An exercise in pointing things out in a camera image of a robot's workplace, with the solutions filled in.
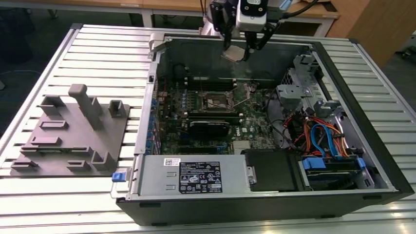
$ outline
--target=wooden cabinet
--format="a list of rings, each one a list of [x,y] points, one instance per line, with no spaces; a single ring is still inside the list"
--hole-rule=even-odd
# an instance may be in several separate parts
[[[331,0],[339,18],[326,37],[354,38],[382,66],[416,28],[416,0]]]

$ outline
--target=wooden table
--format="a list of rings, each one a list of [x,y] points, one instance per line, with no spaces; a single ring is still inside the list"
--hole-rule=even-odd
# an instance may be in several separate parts
[[[297,11],[305,5],[305,2],[293,4],[289,12]],[[142,15],[143,27],[149,28],[154,25],[153,15],[201,16],[198,0],[0,0],[0,6],[137,13]],[[337,18],[338,13],[327,12],[323,6],[317,4],[305,13],[286,21],[318,24],[314,36],[323,37]]]

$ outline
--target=blue cable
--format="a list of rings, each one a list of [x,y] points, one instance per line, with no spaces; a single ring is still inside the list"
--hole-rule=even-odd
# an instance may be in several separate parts
[[[327,145],[329,145],[330,154],[331,154],[331,156],[337,156],[337,155],[338,155],[338,152],[337,152],[337,149],[335,149],[334,146],[333,146],[331,135],[330,135],[329,128],[327,128],[325,125],[319,124],[319,123],[315,124],[315,125],[313,125],[313,127],[311,127],[311,129],[310,129],[310,140],[311,140],[311,144],[313,144],[313,146],[317,148],[317,150],[321,152],[322,157],[323,157],[323,156],[325,156],[325,151],[318,147],[318,145],[317,145],[317,143],[315,143],[315,141],[314,141],[314,130],[315,130],[315,128],[317,128],[318,126],[322,127],[323,130],[325,130],[325,132],[326,132]]]

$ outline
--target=white label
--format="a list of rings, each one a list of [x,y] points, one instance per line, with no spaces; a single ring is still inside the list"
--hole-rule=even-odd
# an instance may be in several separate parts
[[[333,16],[333,15],[322,15],[323,18],[334,18],[337,19],[338,17],[337,16]]]
[[[138,4],[127,4],[127,3],[121,3],[119,6],[131,6],[131,7],[138,7]]]
[[[179,158],[165,158],[162,161],[163,166],[178,166],[181,162]]]

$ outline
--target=motherboard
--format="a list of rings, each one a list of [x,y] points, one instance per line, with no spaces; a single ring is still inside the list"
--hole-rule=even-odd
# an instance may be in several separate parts
[[[161,154],[226,155],[275,147],[265,116],[270,89],[235,79],[158,83]]]

